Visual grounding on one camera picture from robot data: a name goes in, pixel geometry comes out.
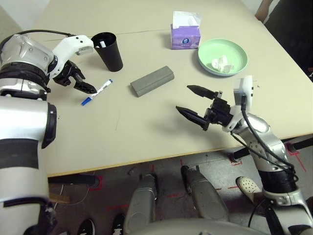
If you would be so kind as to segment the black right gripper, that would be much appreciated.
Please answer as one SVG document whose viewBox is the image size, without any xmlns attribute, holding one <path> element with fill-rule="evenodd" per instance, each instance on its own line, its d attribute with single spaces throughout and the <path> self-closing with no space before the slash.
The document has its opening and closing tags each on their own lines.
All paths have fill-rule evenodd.
<svg viewBox="0 0 313 235">
<path fill-rule="evenodd" d="M 210 108 L 206 110 L 204 118 L 200 117 L 198 113 L 190 109 L 176 106 L 177 111 L 181 115 L 183 115 L 189 121 L 200 126 L 204 131 L 207 131 L 210 123 L 220 124 L 223 127 L 226 127 L 230 123 L 230 105 L 227 103 L 227 101 L 222 99 L 222 91 L 213 92 L 207 88 L 197 85 L 188 85 L 187 88 L 196 95 L 212 99 L 213 102 Z"/>
</svg>

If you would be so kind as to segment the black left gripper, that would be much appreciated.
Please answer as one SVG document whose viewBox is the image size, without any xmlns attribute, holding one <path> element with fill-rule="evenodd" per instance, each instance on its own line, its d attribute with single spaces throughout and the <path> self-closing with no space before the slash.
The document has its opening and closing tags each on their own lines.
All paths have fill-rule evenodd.
<svg viewBox="0 0 313 235">
<path fill-rule="evenodd" d="M 76 81 L 74 88 L 84 92 L 86 94 L 95 94 L 97 89 L 89 84 L 84 82 L 85 77 L 82 74 L 78 66 L 72 61 L 67 61 L 62 69 L 62 71 L 53 78 L 54 82 L 62 86 L 68 86 L 71 84 L 70 77 L 74 78 Z"/>
</svg>

